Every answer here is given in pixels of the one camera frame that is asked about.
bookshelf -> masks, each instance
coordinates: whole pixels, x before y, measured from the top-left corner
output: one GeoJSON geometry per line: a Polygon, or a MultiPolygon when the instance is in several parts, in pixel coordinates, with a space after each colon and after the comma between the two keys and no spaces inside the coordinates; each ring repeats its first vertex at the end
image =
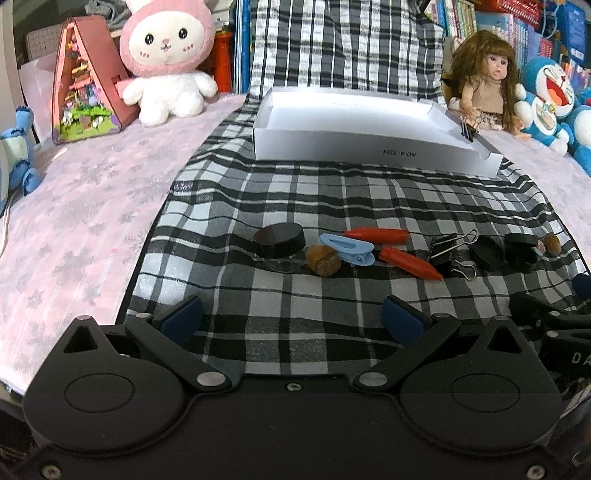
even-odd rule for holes
{"type": "Polygon", "coordinates": [[[573,28],[574,16],[584,15],[567,0],[430,0],[424,15],[442,26],[444,71],[449,72],[453,51],[477,30],[489,30],[509,42],[521,70],[529,59],[543,56],[559,63],[578,93],[589,84],[591,73],[591,18],[573,28]],[[546,2],[545,16],[543,1],[546,2]]]}

doll's brown hair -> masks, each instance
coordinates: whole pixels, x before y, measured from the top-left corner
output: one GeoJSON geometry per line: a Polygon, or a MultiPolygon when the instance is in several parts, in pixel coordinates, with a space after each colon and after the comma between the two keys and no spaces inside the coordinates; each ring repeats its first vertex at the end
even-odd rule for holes
{"type": "Polygon", "coordinates": [[[482,61],[487,55],[507,57],[507,77],[501,82],[501,95],[505,102],[503,107],[503,127],[509,130],[515,118],[515,86],[518,81],[518,71],[515,65],[515,51],[505,40],[493,32],[480,30],[457,48],[452,57],[452,71],[448,85],[454,97],[461,98],[464,84],[473,75],[486,73],[482,71],[482,61]]]}

red crayon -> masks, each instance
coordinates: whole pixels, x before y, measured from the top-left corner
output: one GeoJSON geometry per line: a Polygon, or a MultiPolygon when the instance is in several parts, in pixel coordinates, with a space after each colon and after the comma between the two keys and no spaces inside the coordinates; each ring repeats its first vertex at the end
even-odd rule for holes
{"type": "Polygon", "coordinates": [[[406,270],[415,277],[423,280],[443,280],[441,275],[429,263],[394,247],[384,247],[379,253],[379,259],[406,270]]]}
{"type": "Polygon", "coordinates": [[[398,230],[395,228],[354,228],[343,233],[348,238],[362,240],[371,244],[378,245],[405,245],[408,239],[408,230],[398,230]]]}

black binder clip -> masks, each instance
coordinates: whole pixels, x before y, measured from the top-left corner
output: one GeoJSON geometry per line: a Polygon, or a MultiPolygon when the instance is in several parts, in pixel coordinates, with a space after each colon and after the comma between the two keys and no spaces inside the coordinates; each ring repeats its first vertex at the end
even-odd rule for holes
{"type": "Polygon", "coordinates": [[[460,126],[462,127],[462,136],[466,138],[470,143],[473,142],[474,134],[477,133],[478,130],[476,130],[471,125],[468,125],[466,123],[466,117],[463,115],[460,117],[460,122],[460,126]]]}
{"type": "Polygon", "coordinates": [[[451,233],[438,237],[433,240],[431,250],[429,252],[428,262],[437,270],[444,278],[451,278],[453,272],[462,275],[466,280],[472,281],[476,278],[476,268],[474,265],[462,263],[456,259],[456,252],[462,245],[472,245],[478,240],[478,232],[471,230],[465,235],[459,233],[451,233]],[[472,275],[466,274],[458,267],[468,268],[472,270],[472,275]]]}

stuffed animal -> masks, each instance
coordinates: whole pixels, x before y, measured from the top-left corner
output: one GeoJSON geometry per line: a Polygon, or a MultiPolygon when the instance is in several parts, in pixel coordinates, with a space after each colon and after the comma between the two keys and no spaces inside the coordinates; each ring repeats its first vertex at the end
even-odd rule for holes
{"type": "Polygon", "coordinates": [[[566,119],[576,102],[573,88],[564,70],[554,60],[536,57],[521,72],[516,86],[515,113],[524,124],[521,130],[537,141],[565,155],[573,143],[573,132],[566,119]]]}
{"type": "Polygon", "coordinates": [[[28,107],[20,106],[16,118],[16,126],[0,135],[0,255],[6,247],[11,195],[19,188],[23,195],[28,195],[41,183],[41,176],[33,166],[33,144],[28,136],[33,125],[33,112],[28,107]]]}
{"type": "Polygon", "coordinates": [[[126,105],[139,104],[145,127],[169,115],[196,116],[216,82],[196,71],[213,48],[215,25],[203,0],[126,0],[131,18],[119,40],[124,65],[137,75],[123,91],[126,105]]]}
{"type": "Polygon", "coordinates": [[[591,87],[584,88],[579,94],[578,100],[581,105],[591,106],[591,87]]]}
{"type": "Polygon", "coordinates": [[[591,177],[591,106],[579,105],[567,117],[566,122],[574,136],[570,153],[591,177]]]}

